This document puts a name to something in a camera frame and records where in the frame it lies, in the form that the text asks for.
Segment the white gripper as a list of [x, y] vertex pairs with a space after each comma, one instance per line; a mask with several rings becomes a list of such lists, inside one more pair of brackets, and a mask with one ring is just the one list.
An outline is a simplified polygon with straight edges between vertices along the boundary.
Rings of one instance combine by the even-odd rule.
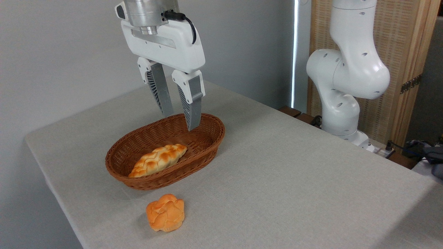
[[172, 78], [178, 85], [188, 130], [198, 127], [201, 98], [206, 95], [199, 70], [206, 62], [199, 34], [196, 33], [193, 44], [192, 28], [187, 21], [171, 20], [158, 26], [156, 35], [143, 34], [138, 27], [123, 19], [121, 27], [131, 52], [139, 56], [137, 63], [142, 80], [149, 86], [162, 114], [173, 115], [163, 64], [176, 69]]

